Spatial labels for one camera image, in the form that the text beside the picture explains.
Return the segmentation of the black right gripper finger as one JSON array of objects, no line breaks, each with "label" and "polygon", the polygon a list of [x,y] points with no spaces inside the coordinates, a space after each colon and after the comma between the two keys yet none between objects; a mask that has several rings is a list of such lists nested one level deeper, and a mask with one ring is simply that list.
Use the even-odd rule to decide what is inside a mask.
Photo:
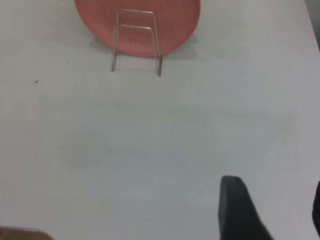
[{"label": "black right gripper finger", "polygon": [[252,201],[246,184],[238,176],[220,180],[218,223],[221,240],[271,240]]}]

